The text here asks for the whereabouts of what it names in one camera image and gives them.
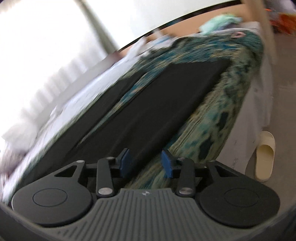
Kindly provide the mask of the black pants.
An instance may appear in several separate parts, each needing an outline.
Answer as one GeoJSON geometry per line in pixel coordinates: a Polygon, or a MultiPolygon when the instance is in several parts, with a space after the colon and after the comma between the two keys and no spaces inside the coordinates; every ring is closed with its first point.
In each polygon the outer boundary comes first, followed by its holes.
{"type": "Polygon", "coordinates": [[[230,60],[169,64],[110,117],[107,113],[135,84],[145,69],[119,80],[67,129],[20,181],[28,185],[77,160],[96,163],[129,149],[127,177],[156,155],[203,102],[230,66],[230,60]]]}

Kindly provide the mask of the teal patterned bedspread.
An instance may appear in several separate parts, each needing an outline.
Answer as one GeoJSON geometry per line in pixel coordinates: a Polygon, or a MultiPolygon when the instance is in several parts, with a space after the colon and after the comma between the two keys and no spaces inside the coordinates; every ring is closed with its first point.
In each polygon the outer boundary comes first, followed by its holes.
{"type": "MultiPolygon", "coordinates": [[[[218,83],[163,148],[175,156],[191,158],[196,163],[214,159],[218,157],[230,135],[252,78],[260,68],[263,51],[261,38],[249,31],[244,32],[242,39],[232,39],[228,33],[178,38],[170,46],[152,50],[140,57],[128,72],[118,79],[119,81],[130,77],[142,69],[149,72],[147,77],[135,84],[134,89],[121,97],[107,113],[107,117],[115,113],[125,101],[130,100],[136,91],[147,86],[152,78],[169,64],[228,59],[230,66],[221,74],[218,83]]],[[[169,187],[170,182],[160,161],[163,149],[149,158],[135,175],[126,177],[123,186],[131,189],[169,187]]]]}

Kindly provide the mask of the cream slipper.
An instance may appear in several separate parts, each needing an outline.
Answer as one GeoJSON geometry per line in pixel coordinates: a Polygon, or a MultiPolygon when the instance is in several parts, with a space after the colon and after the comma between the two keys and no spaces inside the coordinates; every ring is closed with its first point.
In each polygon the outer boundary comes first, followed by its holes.
{"type": "Polygon", "coordinates": [[[266,182],[272,175],[276,143],[272,133],[262,131],[256,148],[255,179],[266,182]]]}

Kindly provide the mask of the green curtain right panel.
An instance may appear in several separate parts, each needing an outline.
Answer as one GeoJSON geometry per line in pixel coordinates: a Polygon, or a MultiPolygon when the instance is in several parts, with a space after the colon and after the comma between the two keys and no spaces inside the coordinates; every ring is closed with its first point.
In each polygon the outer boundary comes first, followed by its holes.
{"type": "Polygon", "coordinates": [[[114,45],[114,42],[111,40],[107,32],[104,30],[102,24],[100,23],[99,19],[95,16],[93,11],[89,8],[86,1],[81,2],[81,9],[88,19],[89,24],[93,28],[98,41],[102,44],[103,48],[108,54],[117,52],[117,48],[114,45]]]}

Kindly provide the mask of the mint green cloth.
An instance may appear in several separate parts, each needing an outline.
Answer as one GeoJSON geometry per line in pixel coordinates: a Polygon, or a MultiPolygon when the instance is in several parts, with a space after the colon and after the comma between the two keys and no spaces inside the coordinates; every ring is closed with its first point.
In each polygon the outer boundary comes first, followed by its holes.
{"type": "Polygon", "coordinates": [[[224,13],[217,15],[207,22],[205,22],[201,27],[199,28],[199,31],[202,35],[208,35],[212,32],[222,30],[223,28],[227,27],[231,24],[239,24],[243,21],[243,18],[238,17],[234,14],[230,13],[224,13]]]}

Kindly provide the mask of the white sheer curtain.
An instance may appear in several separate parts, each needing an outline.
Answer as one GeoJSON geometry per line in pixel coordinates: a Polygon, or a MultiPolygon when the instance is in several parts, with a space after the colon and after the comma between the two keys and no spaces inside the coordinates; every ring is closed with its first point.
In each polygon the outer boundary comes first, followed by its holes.
{"type": "Polygon", "coordinates": [[[106,56],[78,1],[1,1],[1,133],[25,119],[43,125],[106,56]]]}

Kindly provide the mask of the wooden bed frame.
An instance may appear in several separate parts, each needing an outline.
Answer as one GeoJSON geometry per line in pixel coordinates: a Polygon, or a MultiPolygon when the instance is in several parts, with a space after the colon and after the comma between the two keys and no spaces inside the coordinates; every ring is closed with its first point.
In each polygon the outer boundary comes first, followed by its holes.
{"type": "Polygon", "coordinates": [[[263,1],[239,1],[234,4],[218,4],[214,10],[201,12],[196,16],[192,16],[168,27],[162,28],[156,33],[148,34],[147,41],[157,39],[157,34],[168,34],[175,37],[184,37],[194,35],[198,32],[199,27],[210,19],[223,14],[231,13],[242,17],[243,22],[237,28],[230,28],[215,32],[215,34],[230,34],[232,39],[242,39],[244,32],[255,32],[260,36],[264,51],[269,57],[271,64],[275,65],[278,59],[276,53],[276,44],[272,26],[268,19],[268,14],[264,8],[263,1]]]}

